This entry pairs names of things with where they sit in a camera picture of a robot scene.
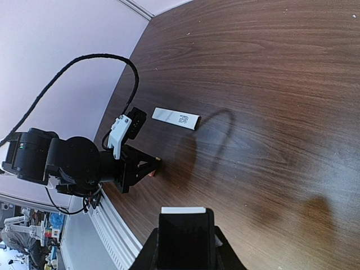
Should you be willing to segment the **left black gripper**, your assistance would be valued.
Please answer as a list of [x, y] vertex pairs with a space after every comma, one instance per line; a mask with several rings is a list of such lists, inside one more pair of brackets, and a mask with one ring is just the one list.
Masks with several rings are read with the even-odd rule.
[[130, 187], [136, 185], [145, 176], [157, 170], [155, 165], [161, 162], [161, 158], [151, 156], [132, 146], [124, 145], [121, 148], [121, 156], [118, 160], [119, 173], [115, 180], [116, 187], [122, 194], [129, 192]]

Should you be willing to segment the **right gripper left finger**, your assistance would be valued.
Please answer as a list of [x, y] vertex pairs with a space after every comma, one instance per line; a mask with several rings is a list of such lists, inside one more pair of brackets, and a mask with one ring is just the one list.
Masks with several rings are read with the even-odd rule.
[[158, 228], [152, 230], [129, 270], [158, 269], [158, 233]]

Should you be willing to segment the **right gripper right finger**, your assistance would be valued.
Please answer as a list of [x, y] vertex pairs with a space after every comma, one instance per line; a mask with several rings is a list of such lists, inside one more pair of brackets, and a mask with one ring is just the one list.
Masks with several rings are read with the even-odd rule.
[[247, 270], [218, 226], [215, 232], [215, 269]]

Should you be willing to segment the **orange battery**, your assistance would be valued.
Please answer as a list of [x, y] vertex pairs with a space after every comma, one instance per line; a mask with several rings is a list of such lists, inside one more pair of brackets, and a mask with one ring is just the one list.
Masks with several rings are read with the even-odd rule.
[[152, 172], [149, 174], [149, 176], [150, 176], [150, 177], [154, 177], [155, 174], [156, 174], [156, 170], [152, 171]]

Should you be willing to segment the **white remote control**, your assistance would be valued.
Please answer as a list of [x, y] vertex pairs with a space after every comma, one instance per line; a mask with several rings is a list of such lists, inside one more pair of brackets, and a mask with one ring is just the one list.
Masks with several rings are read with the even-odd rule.
[[215, 269], [214, 213], [203, 206], [164, 206], [159, 214], [158, 269]]

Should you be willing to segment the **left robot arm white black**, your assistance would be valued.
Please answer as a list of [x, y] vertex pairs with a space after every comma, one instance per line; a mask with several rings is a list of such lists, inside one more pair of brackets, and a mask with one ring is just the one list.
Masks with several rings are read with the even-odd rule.
[[127, 193], [159, 166], [159, 158], [129, 145], [121, 147], [120, 158], [116, 159], [85, 137], [63, 140], [55, 132], [32, 128], [14, 133], [7, 141], [1, 172], [43, 186], [54, 178], [58, 181], [57, 192], [89, 197], [106, 182]]

